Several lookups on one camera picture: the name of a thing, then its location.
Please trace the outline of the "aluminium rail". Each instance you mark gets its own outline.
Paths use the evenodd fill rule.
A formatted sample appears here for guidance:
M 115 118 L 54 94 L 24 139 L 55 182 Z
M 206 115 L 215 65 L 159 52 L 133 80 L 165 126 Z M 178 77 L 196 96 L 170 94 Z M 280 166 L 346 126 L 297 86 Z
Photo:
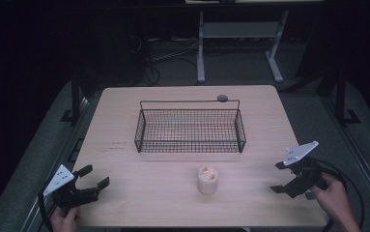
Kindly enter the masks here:
M 52 195 L 40 199 L 43 186 L 48 182 L 61 164 L 72 170 L 77 157 L 76 146 L 82 144 L 82 137 L 86 133 L 85 114 L 90 103 L 81 98 L 80 117 L 72 126 L 68 122 L 61 122 L 66 109 L 71 109 L 71 98 L 60 95 L 48 110 L 42 125 L 39 127 L 30 148 L 26 151 L 29 158 L 22 174 L 30 179 L 27 182 L 32 190 L 32 205 L 21 223 L 20 232 L 48 232 L 44 224 L 42 213 L 51 216 L 56 204 Z
M 322 103 L 327 109 L 328 114 L 332 117 L 332 121 L 334 122 L 335 126 L 338 128 L 340 133 L 342 134 L 347 147 L 349 148 L 351 154 L 354 157 L 356 162 L 356 166 L 360 171 L 360 175 L 364 179 L 365 185 L 368 187 L 370 191 L 370 165 L 368 164 L 367 160 L 363 156 L 360 148 L 356 144 L 356 141 L 352 137 L 349 131 L 349 125 L 355 125 L 357 123 L 356 115 L 350 109 L 351 117 L 349 119 L 340 119 L 336 115 L 335 105 L 332 103 L 331 100 L 328 98 L 322 98 Z

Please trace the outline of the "person's right hand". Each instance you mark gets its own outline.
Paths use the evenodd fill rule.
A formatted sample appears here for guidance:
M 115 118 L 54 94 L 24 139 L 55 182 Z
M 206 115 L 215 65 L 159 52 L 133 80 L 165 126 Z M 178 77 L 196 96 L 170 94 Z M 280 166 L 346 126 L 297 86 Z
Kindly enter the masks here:
M 322 209 L 336 223 L 342 223 L 350 219 L 353 215 L 343 184 L 327 173 L 322 173 L 321 178 L 326 182 L 327 188 L 321 189 L 313 186 L 310 190 L 315 195 Z

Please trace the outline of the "person's left hand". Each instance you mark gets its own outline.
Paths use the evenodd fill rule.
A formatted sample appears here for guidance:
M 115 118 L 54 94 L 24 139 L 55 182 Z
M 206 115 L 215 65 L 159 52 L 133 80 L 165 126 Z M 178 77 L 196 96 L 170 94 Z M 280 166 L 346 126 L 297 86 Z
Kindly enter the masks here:
M 67 212 L 57 207 L 50 217 L 53 232 L 75 232 L 77 220 L 81 216 L 81 208 L 70 208 Z

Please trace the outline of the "pale beige cylinder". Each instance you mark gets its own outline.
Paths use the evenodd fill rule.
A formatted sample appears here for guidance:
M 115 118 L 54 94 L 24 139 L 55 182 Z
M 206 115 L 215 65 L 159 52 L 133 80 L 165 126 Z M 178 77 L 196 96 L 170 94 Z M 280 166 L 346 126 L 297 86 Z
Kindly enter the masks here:
M 197 172 L 197 187 L 204 194 L 214 194 L 218 186 L 218 172 L 210 166 L 202 166 Z

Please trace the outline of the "black metal stand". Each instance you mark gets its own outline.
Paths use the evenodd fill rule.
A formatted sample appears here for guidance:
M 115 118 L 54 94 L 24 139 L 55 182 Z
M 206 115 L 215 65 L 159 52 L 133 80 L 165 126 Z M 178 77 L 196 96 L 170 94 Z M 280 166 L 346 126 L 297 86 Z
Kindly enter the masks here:
M 66 109 L 61 117 L 61 122 L 68 122 L 74 126 L 80 117 L 80 82 L 81 73 L 75 71 L 71 77 L 71 109 Z
M 335 95 L 335 117 L 342 127 L 348 124 L 359 124 L 360 120 L 352 109 L 345 108 L 346 99 L 346 78 L 342 70 L 338 72 L 336 78 Z

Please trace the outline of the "black wire basket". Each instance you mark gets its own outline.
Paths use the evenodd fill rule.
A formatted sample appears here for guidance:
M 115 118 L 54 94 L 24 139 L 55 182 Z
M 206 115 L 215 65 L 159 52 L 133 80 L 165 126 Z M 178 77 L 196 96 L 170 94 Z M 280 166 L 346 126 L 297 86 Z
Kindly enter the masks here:
M 240 102 L 142 101 L 134 143 L 144 153 L 240 153 Z

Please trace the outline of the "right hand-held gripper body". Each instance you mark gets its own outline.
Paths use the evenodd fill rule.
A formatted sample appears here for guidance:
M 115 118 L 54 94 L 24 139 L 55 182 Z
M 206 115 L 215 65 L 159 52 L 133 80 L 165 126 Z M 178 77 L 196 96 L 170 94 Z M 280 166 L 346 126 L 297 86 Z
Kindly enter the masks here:
M 283 187 L 284 192 L 290 197 L 295 198 L 304 194 L 313 186 L 319 189 L 327 188 L 327 183 L 322 179 L 321 165 L 308 156 L 318 145 L 318 141 L 312 141 L 286 149 L 286 159 L 283 164 L 296 175 L 295 179 Z

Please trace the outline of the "white metal desk frame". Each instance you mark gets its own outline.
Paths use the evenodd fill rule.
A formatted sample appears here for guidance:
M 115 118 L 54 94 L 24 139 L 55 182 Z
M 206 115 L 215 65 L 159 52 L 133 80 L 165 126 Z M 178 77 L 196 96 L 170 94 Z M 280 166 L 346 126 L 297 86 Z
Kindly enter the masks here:
M 266 51 L 266 59 L 271 73 L 276 82 L 282 82 L 283 76 L 275 60 L 276 51 L 279 47 L 289 12 L 284 11 L 278 21 L 265 22 L 208 22 L 204 19 L 204 13 L 199 13 L 198 23 L 198 52 L 197 82 L 204 83 L 204 41 L 205 39 L 273 39 L 270 50 Z

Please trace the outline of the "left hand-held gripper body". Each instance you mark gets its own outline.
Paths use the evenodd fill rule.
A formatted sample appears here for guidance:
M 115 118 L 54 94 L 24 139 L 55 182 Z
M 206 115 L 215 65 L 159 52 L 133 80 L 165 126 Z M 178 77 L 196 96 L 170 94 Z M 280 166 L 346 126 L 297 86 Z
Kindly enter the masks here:
M 75 186 L 77 179 L 61 164 L 43 186 L 43 196 L 52 195 L 54 203 L 60 208 L 75 208 L 97 201 L 100 190 L 97 187 L 78 189 Z

